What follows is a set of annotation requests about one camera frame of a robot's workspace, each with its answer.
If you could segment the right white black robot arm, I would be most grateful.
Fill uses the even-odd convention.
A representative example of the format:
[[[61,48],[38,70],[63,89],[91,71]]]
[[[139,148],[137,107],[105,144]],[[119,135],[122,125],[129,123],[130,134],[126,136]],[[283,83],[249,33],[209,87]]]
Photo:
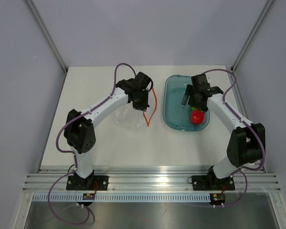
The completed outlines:
[[[232,175],[242,168],[260,170],[266,158],[265,127],[254,124],[236,111],[225,99],[226,93],[218,86],[211,87],[205,73],[191,78],[182,104],[199,111],[211,111],[230,133],[227,156],[208,169],[206,175],[191,177],[192,186],[198,190],[234,190]]]

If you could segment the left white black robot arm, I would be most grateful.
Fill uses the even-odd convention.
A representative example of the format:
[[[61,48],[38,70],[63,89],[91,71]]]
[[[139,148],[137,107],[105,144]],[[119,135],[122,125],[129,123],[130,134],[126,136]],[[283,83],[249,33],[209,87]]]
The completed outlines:
[[[134,78],[120,80],[113,93],[99,104],[87,110],[69,111],[64,137],[75,156],[74,170],[68,174],[67,190],[106,190],[102,178],[94,175],[89,152],[96,143],[95,129],[107,116],[118,108],[132,104],[135,110],[146,111],[148,95],[153,88],[152,79],[138,72]]]

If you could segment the red fruit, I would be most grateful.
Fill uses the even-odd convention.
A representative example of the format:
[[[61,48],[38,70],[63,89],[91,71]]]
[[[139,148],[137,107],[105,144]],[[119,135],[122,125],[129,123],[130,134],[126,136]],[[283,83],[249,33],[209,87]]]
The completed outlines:
[[[204,113],[199,110],[191,112],[190,122],[194,125],[200,125],[204,121]]]

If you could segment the clear orange zip top bag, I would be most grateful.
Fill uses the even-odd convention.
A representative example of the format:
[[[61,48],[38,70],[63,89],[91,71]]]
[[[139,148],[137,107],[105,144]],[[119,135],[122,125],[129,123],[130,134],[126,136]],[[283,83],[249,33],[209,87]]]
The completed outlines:
[[[152,89],[151,92],[154,98],[154,107],[152,112],[134,110],[131,104],[127,104],[118,108],[114,112],[115,123],[122,127],[127,127],[130,129],[141,128],[143,126],[149,127],[151,124],[151,120],[156,113],[158,107],[158,99],[155,90]]]

